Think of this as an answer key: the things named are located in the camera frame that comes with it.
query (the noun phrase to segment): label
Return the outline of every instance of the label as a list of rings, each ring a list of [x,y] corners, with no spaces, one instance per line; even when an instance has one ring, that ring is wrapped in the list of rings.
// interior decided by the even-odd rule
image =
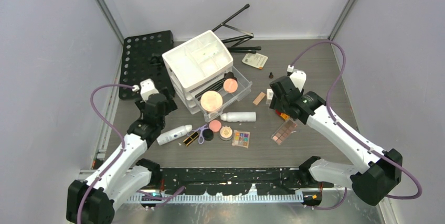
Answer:
[[[272,98],[273,98],[272,89],[267,89],[267,100],[272,100]]]
[[[248,53],[244,56],[242,63],[252,66],[254,68],[263,69],[268,57],[261,54]]]

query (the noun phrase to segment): gray wall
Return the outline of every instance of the gray wall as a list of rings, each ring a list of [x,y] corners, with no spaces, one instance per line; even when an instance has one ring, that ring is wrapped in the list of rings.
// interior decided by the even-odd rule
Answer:
[[[97,144],[89,95],[113,81],[121,45],[94,0],[0,0],[0,27],[0,219],[62,223]]]
[[[124,37],[170,29],[177,41],[213,29],[246,3],[230,24],[256,38],[327,37],[347,0],[105,0]],[[228,28],[220,37],[239,36]]]
[[[444,17],[444,0],[358,0],[335,38],[358,127],[399,150],[423,185],[421,198],[394,201],[400,223],[445,219]],[[415,192],[404,176],[392,193]]]

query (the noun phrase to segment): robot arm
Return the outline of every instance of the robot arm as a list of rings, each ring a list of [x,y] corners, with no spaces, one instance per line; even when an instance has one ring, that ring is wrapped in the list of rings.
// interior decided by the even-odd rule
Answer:
[[[326,102],[312,91],[304,93],[305,79],[306,75],[297,70],[270,83],[274,93],[270,108],[286,113],[292,119],[300,120],[320,132],[353,163],[353,165],[331,163],[313,156],[299,167],[306,173],[306,184],[330,182],[349,187],[361,200],[375,206],[400,183],[401,171],[370,153],[339,128],[328,114]],[[382,153],[399,165],[402,164],[402,156],[395,149],[385,151],[361,136],[335,113],[334,116],[337,122],[341,122],[372,150]]]
[[[92,182],[100,176],[105,167],[111,167],[92,187],[82,210],[82,223],[111,223],[114,213],[137,190],[147,185],[156,185],[161,180],[159,164],[140,159],[127,174],[130,166],[151,146],[165,126],[165,116],[177,109],[167,89],[161,93],[151,79],[141,82],[133,91],[139,91],[141,98],[135,101],[141,117],[132,123],[122,145],[86,180],[74,180],[68,188],[67,220],[76,223],[80,200]],[[114,158],[120,158],[112,164]]]

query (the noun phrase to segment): eyeshadow palette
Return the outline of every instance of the eyeshadow palette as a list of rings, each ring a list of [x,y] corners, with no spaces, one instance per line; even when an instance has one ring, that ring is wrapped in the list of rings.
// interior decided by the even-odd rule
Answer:
[[[295,128],[296,123],[292,119],[287,119],[270,138],[278,145],[281,145],[283,141],[292,134]]]
[[[232,146],[239,146],[249,148],[250,132],[247,131],[234,131],[234,139],[232,140]]]

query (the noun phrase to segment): white organizer box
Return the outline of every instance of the white organizer box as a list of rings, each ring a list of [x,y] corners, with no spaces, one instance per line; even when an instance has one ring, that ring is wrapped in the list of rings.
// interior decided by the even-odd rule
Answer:
[[[234,60],[221,40],[211,31],[162,54],[170,77],[182,93],[195,89],[232,67]]]
[[[202,111],[206,122],[220,116],[225,107],[240,101],[250,93],[252,82],[233,67],[232,56],[212,31],[181,44],[164,53],[162,57],[178,97],[191,114]],[[237,78],[237,91],[227,93],[221,88],[218,91],[223,100],[221,108],[210,113],[205,111],[195,96],[224,78],[224,74],[230,71]]]

